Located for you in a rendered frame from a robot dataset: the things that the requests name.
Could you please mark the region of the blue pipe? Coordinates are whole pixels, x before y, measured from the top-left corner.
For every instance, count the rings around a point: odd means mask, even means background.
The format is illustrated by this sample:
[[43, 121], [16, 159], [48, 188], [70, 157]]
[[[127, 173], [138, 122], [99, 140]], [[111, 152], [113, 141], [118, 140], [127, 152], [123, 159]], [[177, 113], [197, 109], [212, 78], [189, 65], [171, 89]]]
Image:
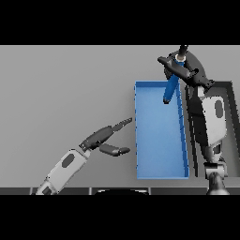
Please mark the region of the blue pipe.
[[[183, 66], [186, 61], [186, 52], [188, 49], [188, 45], [181, 45], [178, 53], [174, 55], [173, 61], [179, 65]], [[176, 88], [176, 85], [178, 84], [178, 77], [171, 73], [168, 69], [164, 68], [164, 73], [166, 75], [166, 78], [168, 80], [167, 86], [163, 95], [163, 103], [169, 104], [172, 100], [174, 90]]]

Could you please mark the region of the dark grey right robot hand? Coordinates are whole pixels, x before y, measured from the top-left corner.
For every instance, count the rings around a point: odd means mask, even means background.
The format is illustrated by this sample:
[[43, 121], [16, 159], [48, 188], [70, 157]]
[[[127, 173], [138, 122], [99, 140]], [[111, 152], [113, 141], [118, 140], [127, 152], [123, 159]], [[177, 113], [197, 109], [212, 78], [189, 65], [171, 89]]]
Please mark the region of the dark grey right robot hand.
[[183, 66], [176, 63], [176, 55], [177, 52], [172, 52], [168, 57], [160, 56], [157, 59], [164, 66], [164, 74], [168, 80], [175, 75], [187, 85], [192, 87], [202, 86], [206, 91], [214, 85], [215, 81], [206, 77], [202, 63], [193, 53], [186, 52]]

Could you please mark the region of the blue bin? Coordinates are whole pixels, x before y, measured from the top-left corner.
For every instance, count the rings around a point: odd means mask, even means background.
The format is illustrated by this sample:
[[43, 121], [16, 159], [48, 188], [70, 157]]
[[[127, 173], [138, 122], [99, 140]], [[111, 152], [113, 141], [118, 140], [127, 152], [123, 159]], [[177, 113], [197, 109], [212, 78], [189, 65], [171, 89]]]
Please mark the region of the blue bin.
[[135, 145], [137, 178], [188, 179], [188, 150], [180, 84], [163, 103], [166, 81], [136, 81]]

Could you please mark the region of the dark grey bin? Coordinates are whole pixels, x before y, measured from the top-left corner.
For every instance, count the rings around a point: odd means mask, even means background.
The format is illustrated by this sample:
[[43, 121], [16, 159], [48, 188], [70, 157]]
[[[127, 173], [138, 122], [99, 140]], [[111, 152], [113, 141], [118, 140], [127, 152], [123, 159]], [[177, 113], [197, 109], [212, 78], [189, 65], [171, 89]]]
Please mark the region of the dark grey bin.
[[[228, 176], [240, 177], [240, 113], [236, 107], [233, 83], [216, 82], [209, 90], [208, 96], [221, 96], [223, 98], [227, 135], [223, 139], [222, 153], [227, 163]], [[187, 120], [189, 123], [194, 175], [204, 177], [204, 159], [200, 146], [195, 142], [193, 120], [189, 111], [187, 111]]]

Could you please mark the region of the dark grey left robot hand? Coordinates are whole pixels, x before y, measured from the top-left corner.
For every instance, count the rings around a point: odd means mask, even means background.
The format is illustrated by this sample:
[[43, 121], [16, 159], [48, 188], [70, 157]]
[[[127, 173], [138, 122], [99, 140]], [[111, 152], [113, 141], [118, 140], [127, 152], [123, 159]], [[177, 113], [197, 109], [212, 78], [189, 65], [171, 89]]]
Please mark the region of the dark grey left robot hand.
[[107, 144], [107, 141], [116, 131], [119, 131], [121, 128], [131, 122], [132, 118], [129, 118], [121, 121], [113, 127], [103, 127], [88, 136], [84, 141], [79, 144], [79, 146], [84, 152], [86, 152], [87, 150], [95, 150], [98, 148], [101, 153], [107, 154], [112, 157], [119, 157], [121, 155], [124, 155], [130, 151], [128, 147], [116, 147]]

